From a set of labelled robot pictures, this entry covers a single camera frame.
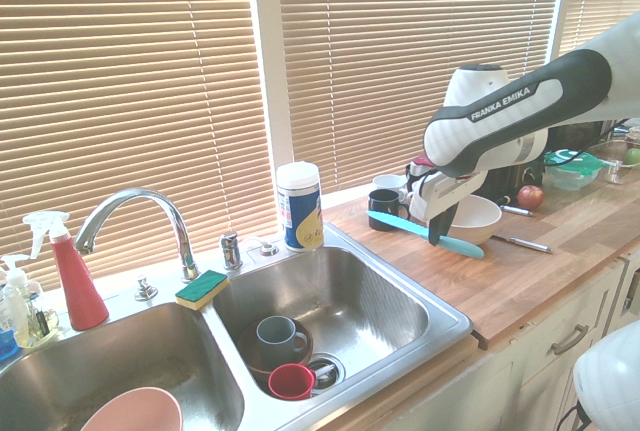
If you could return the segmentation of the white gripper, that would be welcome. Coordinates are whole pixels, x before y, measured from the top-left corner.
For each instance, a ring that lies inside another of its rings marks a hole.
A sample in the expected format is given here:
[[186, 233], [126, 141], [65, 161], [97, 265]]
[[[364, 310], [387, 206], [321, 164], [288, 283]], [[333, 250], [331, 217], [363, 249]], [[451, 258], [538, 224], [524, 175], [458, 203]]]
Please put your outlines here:
[[447, 236], [458, 209], [457, 203], [478, 190], [485, 179], [485, 171], [460, 178], [437, 171], [412, 185], [409, 212], [418, 221], [429, 221], [431, 245], [437, 246], [440, 238]]

